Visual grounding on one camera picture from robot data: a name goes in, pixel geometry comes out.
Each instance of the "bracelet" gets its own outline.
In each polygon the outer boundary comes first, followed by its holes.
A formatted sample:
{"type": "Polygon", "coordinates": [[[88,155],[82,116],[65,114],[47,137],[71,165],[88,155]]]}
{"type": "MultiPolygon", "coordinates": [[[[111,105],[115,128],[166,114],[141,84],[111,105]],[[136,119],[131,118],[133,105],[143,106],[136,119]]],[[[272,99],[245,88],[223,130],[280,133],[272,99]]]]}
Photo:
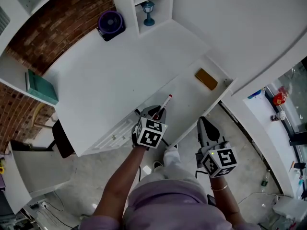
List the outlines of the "bracelet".
{"type": "Polygon", "coordinates": [[[222,190],[226,189],[227,187],[228,187],[228,184],[226,186],[224,186],[223,188],[221,188],[221,189],[213,189],[211,187],[211,190],[214,191],[214,192],[219,192],[219,191],[222,191],[222,190]]]}

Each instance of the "red object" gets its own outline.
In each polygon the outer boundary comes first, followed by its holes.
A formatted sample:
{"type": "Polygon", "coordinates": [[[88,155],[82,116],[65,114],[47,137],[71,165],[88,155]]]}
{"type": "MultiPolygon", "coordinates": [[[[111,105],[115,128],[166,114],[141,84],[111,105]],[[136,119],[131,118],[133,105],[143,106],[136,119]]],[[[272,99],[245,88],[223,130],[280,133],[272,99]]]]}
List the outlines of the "red object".
{"type": "Polygon", "coordinates": [[[285,103],[285,101],[286,101],[286,96],[283,93],[278,93],[273,98],[274,105],[281,105],[281,104],[285,103]]]}

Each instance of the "person's right arm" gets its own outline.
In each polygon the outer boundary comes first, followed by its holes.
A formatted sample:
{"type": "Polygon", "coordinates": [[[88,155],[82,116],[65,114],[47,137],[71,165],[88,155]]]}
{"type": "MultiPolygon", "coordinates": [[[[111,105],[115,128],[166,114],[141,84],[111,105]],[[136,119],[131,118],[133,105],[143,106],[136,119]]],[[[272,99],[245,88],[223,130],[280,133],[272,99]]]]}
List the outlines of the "person's right arm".
{"type": "Polygon", "coordinates": [[[227,182],[223,176],[211,178],[211,187],[216,202],[216,206],[223,212],[226,220],[229,221],[233,227],[246,223],[240,213],[239,205],[237,204],[229,186],[221,191],[216,191],[224,188],[227,182]]]}

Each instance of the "pants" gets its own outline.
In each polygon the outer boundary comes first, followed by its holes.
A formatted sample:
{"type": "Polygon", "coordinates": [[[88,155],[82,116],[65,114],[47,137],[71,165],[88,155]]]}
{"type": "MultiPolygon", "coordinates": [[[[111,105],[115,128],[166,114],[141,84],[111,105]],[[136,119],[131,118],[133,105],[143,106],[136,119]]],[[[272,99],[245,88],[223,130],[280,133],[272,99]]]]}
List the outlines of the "pants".
{"type": "Polygon", "coordinates": [[[153,173],[145,176],[134,189],[149,182],[172,179],[192,183],[203,191],[203,187],[199,184],[198,180],[190,172],[183,169],[177,148],[168,148],[164,152],[163,161],[164,166],[159,166],[153,173]]]}

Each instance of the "person's left arm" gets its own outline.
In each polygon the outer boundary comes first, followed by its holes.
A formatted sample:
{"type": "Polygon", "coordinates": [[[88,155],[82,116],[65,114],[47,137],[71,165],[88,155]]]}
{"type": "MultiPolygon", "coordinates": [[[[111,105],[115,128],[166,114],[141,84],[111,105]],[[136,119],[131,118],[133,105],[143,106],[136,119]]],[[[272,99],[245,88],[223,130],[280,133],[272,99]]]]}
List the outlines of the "person's left arm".
{"type": "Polygon", "coordinates": [[[107,216],[121,222],[125,203],[146,147],[133,148],[122,165],[107,182],[93,216],[107,216]]]}

